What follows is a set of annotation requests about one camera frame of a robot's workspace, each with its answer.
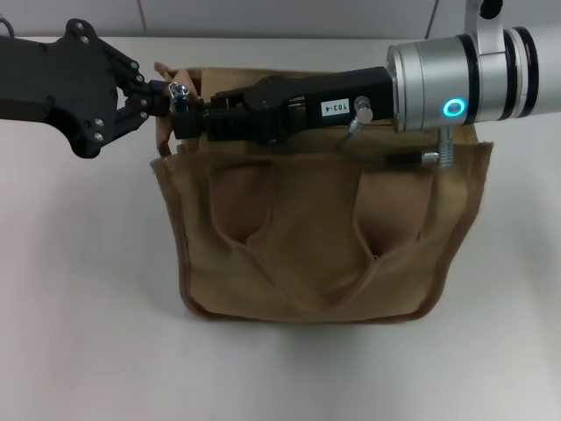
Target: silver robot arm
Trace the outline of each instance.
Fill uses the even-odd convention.
[[[465,33],[390,47],[397,132],[561,111],[561,25],[503,30],[502,1],[467,0]]]

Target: tan bag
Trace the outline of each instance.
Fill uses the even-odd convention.
[[[208,100],[278,73],[191,76]],[[390,168],[334,153],[344,133],[310,130],[271,147],[203,136],[152,162],[174,229],[181,297],[196,315],[387,323],[434,307],[478,212],[492,145],[462,126],[452,170]],[[375,155],[436,143],[434,132],[395,134],[385,122],[349,147]]]

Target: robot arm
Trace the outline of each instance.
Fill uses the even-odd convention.
[[[8,58],[0,66],[0,118],[52,125],[84,158],[149,116],[169,115],[178,139],[205,132],[263,144],[333,125],[349,125],[352,135],[391,118],[397,132],[439,128],[439,160],[450,166],[451,126],[561,111],[561,25],[503,31],[501,0],[466,4],[464,34],[391,47],[386,68],[267,77],[208,103],[191,100],[181,85],[145,82],[136,61],[72,19],[53,44],[0,37]],[[117,87],[127,96],[118,111]]]

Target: blue light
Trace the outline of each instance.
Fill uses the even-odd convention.
[[[442,112],[446,117],[457,117],[465,111],[465,101],[462,98],[452,98],[444,104]]]

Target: label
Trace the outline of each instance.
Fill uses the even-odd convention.
[[[349,98],[322,103],[322,117],[348,114],[349,112],[351,112],[349,109]]]

